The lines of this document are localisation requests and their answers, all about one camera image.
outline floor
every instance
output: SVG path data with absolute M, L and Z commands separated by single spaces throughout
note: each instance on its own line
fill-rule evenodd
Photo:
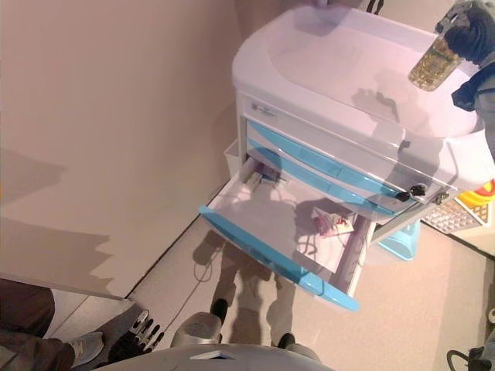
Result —
M 492 213 L 495 209 L 495 201 L 492 201 Z M 471 243 L 478 249 L 495 256 L 495 222 L 493 221 L 493 215 L 491 218 L 491 224 L 488 226 L 478 226 L 471 228 L 470 230 L 461 230 L 455 232 L 454 236 Z
M 445 369 L 449 349 L 483 343 L 495 304 L 493 261 L 425 225 L 413 261 L 378 249 L 370 249 L 355 294 L 362 308 L 349 312 L 275 277 L 199 219 L 130 299 L 166 329 L 159 349 L 219 297 L 230 302 L 226 342 L 270 345 L 290 331 L 338 370 Z

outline person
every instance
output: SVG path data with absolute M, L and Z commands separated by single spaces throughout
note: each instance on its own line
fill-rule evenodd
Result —
M 67 343 L 42 339 L 54 314 L 49 288 L 0 279 L 1 371 L 66 371 L 90 362 L 101 352 L 102 332 Z

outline pant leg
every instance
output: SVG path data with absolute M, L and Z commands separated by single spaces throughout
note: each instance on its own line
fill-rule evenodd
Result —
M 74 351 L 59 339 L 41 339 L 21 332 L 0 329 L 0 353 L 13 357 L 1 371 L 68 371 L 74 362 Z
M 0 279 L 0 328 L 41 338 L 54 314 L 49 288 Z
M 1 371 L 66 371 L 74 352 L 58 339 L 41 339 L 55 313 L 49 288 L 0 279 Z

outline shoe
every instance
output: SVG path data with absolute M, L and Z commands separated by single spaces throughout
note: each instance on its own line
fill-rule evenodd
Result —
M 90 332 L 68 342 L 74 349 L 74 363 L 72 367 L 78 367 L 91 362 L 103 349 L 103 332 Z

